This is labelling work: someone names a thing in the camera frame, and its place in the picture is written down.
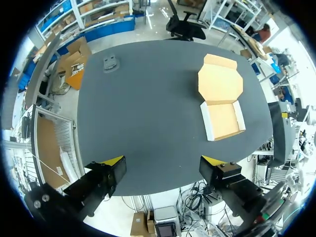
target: open cardboard box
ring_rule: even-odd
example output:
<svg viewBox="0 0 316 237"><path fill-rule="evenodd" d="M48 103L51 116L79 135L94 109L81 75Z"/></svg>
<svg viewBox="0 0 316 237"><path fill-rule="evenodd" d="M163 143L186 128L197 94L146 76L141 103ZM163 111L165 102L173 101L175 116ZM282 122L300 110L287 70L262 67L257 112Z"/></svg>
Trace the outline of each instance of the open cardboard box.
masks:
<svg viewBox="0 0 316 237"><path fill-rule="evenodd" d="M198 73L198 91L208 141L218 141L246 130L238 97L243 91L237 62L207 54Z"/></svg>
<svg viewBox="0 0 316 237"><path fill-rule="evenodd" d="M65 82L79 90L83 77L84 67L88 57L92 54L85 37L72 42L67 46L69 53L60 58L58 72L65 72Z"/></svg>

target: floor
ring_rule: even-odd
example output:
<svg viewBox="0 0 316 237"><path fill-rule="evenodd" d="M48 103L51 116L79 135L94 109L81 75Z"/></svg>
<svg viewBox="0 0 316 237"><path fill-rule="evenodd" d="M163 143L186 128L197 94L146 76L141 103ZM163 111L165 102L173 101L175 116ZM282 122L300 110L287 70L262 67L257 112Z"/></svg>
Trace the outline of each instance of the floor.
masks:
<svg viewBox="0 0 316 237"><path fill-rule="evenodd" d="M182 19L185 16L184 10L196 11L196 9L183 7L176 5L179 18ZM168 5L167 0L157 0L152 2L151 6L147 8L148 15L146 24L144 18L140 17L136 19L136 27L134 31L119 33L104 38L96 39L89 42L88 45L92 53L96 53L106 48L117 46L120 44L139 42L146 40L163 40L170 38L170 33L165 30L165 25L168 22L169 17L172 15L172 11ZM217 30L205 30L206 40L195 40L195 43L205 43L208 45L217 45L223 37L223 33ZM222 48L229 48L235 53L240 52L243 49L239 43L233 40L233 38L226 39L221 45ZM271 83L269 80L265 80L261 83L267 102L276 101L276 97L271 91ZM67 94L55 96L54 99L60 103L61 110L59 114L67 118L72 119L77 123L77 106L78 106L79 91L71 88ZM78 134L74 130L75 148L77 152L78 160L80 161L80 152L78 145ZM243 167L242 174L248 179L253 178L254 161L247 158L241 160L239 164ZM174 205L179 194L178 189L170 190L167 192L151 195L151 200L154 208ZM130 198L124 197L125 202L131 206ZM85 223L105 232L108 232L116 236L129 236L130 227L132 222L134 210L128 208L122 201L121 197L112 197L109 201L103 201L97 208L94 217L87 217Z"/></svg>

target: dark gray table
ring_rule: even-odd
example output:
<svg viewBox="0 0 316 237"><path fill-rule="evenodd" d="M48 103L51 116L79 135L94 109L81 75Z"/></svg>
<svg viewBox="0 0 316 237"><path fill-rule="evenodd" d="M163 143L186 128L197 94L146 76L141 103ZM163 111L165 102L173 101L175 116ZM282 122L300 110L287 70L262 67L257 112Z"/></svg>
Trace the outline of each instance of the dark gray table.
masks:
<svg viewBox="0 0 316 237"><path fill-rule="evenodd" d="M120 68L103 72L115 54ZM208 142L198 92L198 71L207 53L231 58L243 77L239 97L246 131ZM265 96L244 57L185 41L144 41L90 56L78 103L78 137L83 165L126 156L127 174L115 195L144 195L202 179L201 155L239 161L272 136Z"/></svg>

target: cardboard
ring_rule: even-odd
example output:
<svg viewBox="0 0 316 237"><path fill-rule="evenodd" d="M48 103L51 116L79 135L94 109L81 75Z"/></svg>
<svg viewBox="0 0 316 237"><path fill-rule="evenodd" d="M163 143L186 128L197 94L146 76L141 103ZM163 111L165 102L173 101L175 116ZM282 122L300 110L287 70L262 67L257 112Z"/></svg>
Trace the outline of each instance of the cardboard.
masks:
<svg viewBox="0 0 316 237"><path fill-rule="evenodd" d="M148 233L150 233L150 234L155 233L154 212L153 211L148 211L148 213L147 213L147 229L148 229Z"/></svg>
<svg viewBox="0 0 316 237"><path fill-rule="evenodd" d="M125 4L125 5L117 6L114 11L118 13L121 11L129 11L129 5Z"/></svg>
<svg viewBox="0 0 316 237"><path fill-rule="evenodd" d="M198 73L198 91L205 99L201 112L208 141L218 141L245 131L238 97L243 80L237 62L207 54Z"/></svg>
<svg viewBox="0 0 316 237"><path fill-rule="evenodd" d="M80 14L84 14L86 12L91 11L92 9L93 9L93 3L90 2L90 3L86 4L86 5L81 6L79 8L79 12L80 12Z"/></svg>
<svg viewBox="0 0 316 237"><path fill-rule="evenodd" d="M256 50L256 53L264 60L267 60L267 56L266 54L272 53L272 49L269 46L263 46L263 52L259 52L258 50ZM251 53L249 52L248 49L243 49L240 51L240 55L244 56L246 59L250 59L251 57Z"/></svg>
<svg viewBox="0 0 316 237"><path fill-rule="evenodd" d="M59 147L53 121L39 116L37 127L39 159L55 172L59 173L61 170L61 176L66 180L69 180L60 159ZM41 163L40 166L45 182L48 183L52 188L57 189L60 186L66 184L64 179L62 179L55 172L51 171L45 165Z"/></svg>
<svg viewBox="0 0 316 237"><path fill-rule="evenodd" d="M65 26L66 24L64 22L60 22L56 26L53 27L52 31L54 32L54 34L58 34L64 29Z"/></svg>
<svg viewBox="0 0 316 237"><path fill-rule="evenodd" d="M128 15L128 13L115 13L111 16L107 16L107 17L103 17L101 19L97 19L97 20L94 20L94 21L89 21L89 22L86 22L85 26L88 27L88 26L92 26L94 24L97 24L97 23L101 23L101 22L104 22L104 21L108 21L108 20L111 20L111 19L115 19L115 18L123 18L124 16Z"/></svg>
<svg viewBox="0 0 316 237"><path fill-rule="evenodd" d="M67 46L69 53L61 56L57 72L65 72L65 82L80 90L84 67L92 54L85 37L81 37Z"/></svg>
<svg viewBox="0 0 316 237"><path fill-rule="evenodd" d="M73 23L75 20L76 20L76 18L75 18L75 15L73 15L73 14L70 14L70 15L68 15L68 16L66 16L66 17L64 18L64 22L65 22L67 25Z"/></svg>
<svg viewBox="0 0 316 237"><path fill-rule="evenodd" d="M132 228L130 230L130 236L131 237L147 237L148 236L145 213L143 211L134 213Z"/></svg>

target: cardboard box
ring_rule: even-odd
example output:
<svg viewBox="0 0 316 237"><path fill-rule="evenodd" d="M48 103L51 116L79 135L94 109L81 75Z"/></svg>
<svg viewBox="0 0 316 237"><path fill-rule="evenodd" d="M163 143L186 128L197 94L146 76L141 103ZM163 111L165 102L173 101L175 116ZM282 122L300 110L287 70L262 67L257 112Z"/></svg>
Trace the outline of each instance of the cardboard box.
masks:
<svg viewBox="0 0 316 237"><path fill-rule="evenodd" d="M66 16L66 17L64 18L64 22L65 22L67 25L73 23L75 20L76 20L76 18L75 18L75 15L73 15L73 14L70 14L70 15L68 15L68 16Z"/></svg>
<svg viewBox="0 0 316 237"><path fill-rule="evenodd" d="M132 228L130 230L130 236L131 237L147 237L148 236L145 213L143 211L134 213Z"/></svg>
<svg viewBox="0 0 316 237"><path fill-rule="evenodd" d="M272 49L269 46L263 46L263 52L259 50L256 50L256 53L258 54L259 57L261 57L264 60L267 60L266 54L272 53ZM249 52L248 49L243 49L240 51L240 55L244 56L246 59L250 59L251 58L251 53Z"/></svg>
<svg viewBox="0 0 316 237"><path fill-rule="evenodd" d="M118 13L120 13L121 11L129 11L129 5L125 4L125 5L117 6L114 11Z"/></svg>
<svg viewBox="0 0 316 237"><path fill-rule="evenodd" d="M66 26L65 22L60 22L56 26L53 27L52 31L54 32L54 34L58 34L64 29L65 26Z"/></svg>
<svg viewBox="0 0 316 237"><path fill-rule="evenodd" d="M92 54L85 37L81 37L66 47L69 53L59 60L57 72L65 71L65 81L74 89L79 90L84 67Z"/></svg>
<svg viewBox="0 0 316 237"><path fill-rule="evenodd" d="M238 97L243 91L237 62L207 54L198 73L198 91L205 99L201 111L208 141L218 141L245 131Z"/></svg>
<svg viewBox="0 0 316 237"><path fill-rule="evenodd" d="M100 19L97 19L97 20L94 20L94 21L89 21L85 24L86 27L88 26L92 26L94 24L97 24L97 23L101 23L101 22L104 22L104 21L108 21L108 20L111 20L111 19L115 19L115 18L123 18L125 15L128 15L128 14L119 14L119 13L115 13L114 15L111 15L111 16L106 16L106 17L102 17Z"/></svg>
<svg viewBox="0 0 316 237"><path fill-rule="evenodd" d="M80 11L80 14L84 14L86 12L91 11L92 9L93 9L93 3L90 2L90 3L86 4L86 5L81 6L79 8L79 11Z"/></svg>
<svg viewBox="0 0 316 237"><path fill-rule="evenodd" d="M149 234L155 233L154 212L148 211L147 213L147 229Z"/></svg>

